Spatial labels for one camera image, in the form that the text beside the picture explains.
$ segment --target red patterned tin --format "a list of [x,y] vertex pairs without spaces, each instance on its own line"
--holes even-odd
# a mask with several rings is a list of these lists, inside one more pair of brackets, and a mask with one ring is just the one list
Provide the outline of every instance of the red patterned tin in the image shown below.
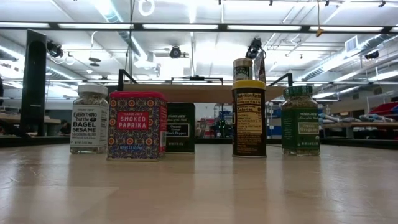
[[120,91],[109,97],[109,160],[159,160],[166,145],[167,102],[153,91]]

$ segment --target green lid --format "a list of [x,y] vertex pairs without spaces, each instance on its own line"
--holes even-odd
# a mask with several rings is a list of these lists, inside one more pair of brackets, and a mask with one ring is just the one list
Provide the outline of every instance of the green lid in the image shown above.
[[312,95],[312,86],[291,86],[284,89],[284,97]]

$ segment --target green oregano jar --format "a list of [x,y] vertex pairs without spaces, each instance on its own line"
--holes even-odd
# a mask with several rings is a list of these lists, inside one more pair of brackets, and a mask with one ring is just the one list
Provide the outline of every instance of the green oregano jar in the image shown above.
[[286,155],[319,156],[318,104],[311,86],[284,90],[282,104],[282,148]]

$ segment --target yellow cap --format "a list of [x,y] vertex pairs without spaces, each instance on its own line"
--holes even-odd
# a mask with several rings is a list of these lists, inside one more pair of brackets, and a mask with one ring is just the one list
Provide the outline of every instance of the yellow cap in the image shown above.
[[237,88],[259,88],[266,89],[266,84],[259,80],[238,80],[232,84],[232,89]]

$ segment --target glass jar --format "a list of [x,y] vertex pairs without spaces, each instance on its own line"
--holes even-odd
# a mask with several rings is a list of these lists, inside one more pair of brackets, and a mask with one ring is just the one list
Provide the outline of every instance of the glass jar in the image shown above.
[[286,155],[319,156],[318,103],[311,86],[284,90],[282,104],[282,148]]
[[108,136],[108,89],[99,85],[80,85],[79,98],[73,102],[70,152],[101,154],[106,152]]

